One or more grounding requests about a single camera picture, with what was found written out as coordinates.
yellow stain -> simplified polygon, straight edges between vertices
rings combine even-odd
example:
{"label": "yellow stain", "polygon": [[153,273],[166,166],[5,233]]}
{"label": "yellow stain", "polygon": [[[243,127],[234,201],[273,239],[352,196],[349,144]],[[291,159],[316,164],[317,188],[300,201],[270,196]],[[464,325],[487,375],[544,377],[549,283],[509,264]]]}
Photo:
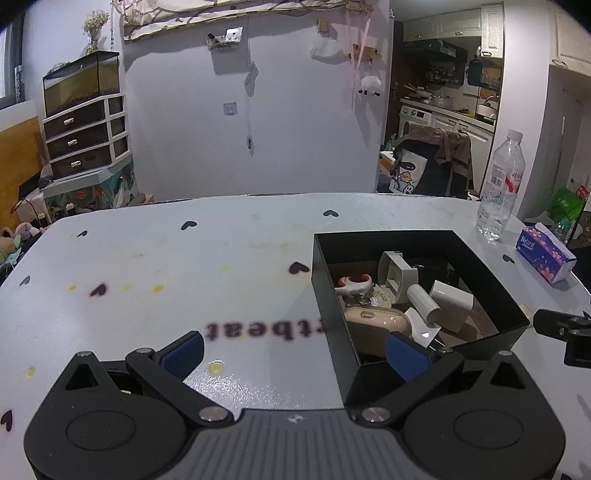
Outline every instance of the yellow stain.
{"label": "yellow stain", "polygon": [[223,372],[223,362],[221,360],[214,360],[209,364],[209,367],[207,367],[207,371],[211,375],[219,375]]}

cartoon print bag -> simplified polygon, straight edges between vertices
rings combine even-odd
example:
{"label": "cartoon print bag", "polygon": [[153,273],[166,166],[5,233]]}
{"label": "cartoon print bag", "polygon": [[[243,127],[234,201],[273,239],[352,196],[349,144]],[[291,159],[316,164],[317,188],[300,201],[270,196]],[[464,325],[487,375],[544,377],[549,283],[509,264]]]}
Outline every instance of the cartoon print bag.
{"label": "cartoon print bag", "polygon": [[392,172],[390,191],[411,195],[425,172],[427,159],[404,148],[400,160]]}

plush toy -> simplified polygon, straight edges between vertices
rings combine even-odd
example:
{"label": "plush toy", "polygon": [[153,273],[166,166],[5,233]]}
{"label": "plush toy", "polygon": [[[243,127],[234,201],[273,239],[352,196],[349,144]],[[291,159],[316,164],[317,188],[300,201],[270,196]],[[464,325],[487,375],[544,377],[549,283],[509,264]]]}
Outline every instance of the plush toy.
{"label": "plush toy", "polygon": [[359,89],[359,93],[363,93],[364,95],[375,95],[379,97],[381,90],[382,81],[379,79],[379,77],[376,77],[375,75],[367,75],[361,80],[361,88]]}
{"label": "plush toy", "polygon": [[4,263],[8,258],[8,255],[13,254],[17,251],[14,246],[14,240],[7,236],[0,236],[0,261]]}
{"label": "plush toy", "polygon": [[23,241],[29,240],[32,236],[36,236],[39,234],[40,230],[38,228],[33,227],[30,223],[25,222],[21,223],[17,226],[17,229],[14,231],[14,236],[21,235],[21,239]]}

fish tank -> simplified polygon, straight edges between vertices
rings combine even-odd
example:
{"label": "fish tank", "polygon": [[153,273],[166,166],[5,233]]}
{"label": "fish tank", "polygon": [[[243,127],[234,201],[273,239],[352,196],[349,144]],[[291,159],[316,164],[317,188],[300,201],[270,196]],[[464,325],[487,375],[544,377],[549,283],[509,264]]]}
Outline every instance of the fish tank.
{"label": "fish tank", "polygon": [[119,93],[119,53],[96,51],[43,77],[48,117],[93,98]]}

range hood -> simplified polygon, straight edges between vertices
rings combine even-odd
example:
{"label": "range hood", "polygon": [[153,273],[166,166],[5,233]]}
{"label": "range hood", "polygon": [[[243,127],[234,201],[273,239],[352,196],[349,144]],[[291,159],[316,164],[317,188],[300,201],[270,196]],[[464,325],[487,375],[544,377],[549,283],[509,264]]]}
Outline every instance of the range hood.
{"label": "range hood", "polygon": [[468,61],[467,50],[440,38],[406,42],[402,48],[405,55],[428,61],[452,61],[454,63],[467,63]]}

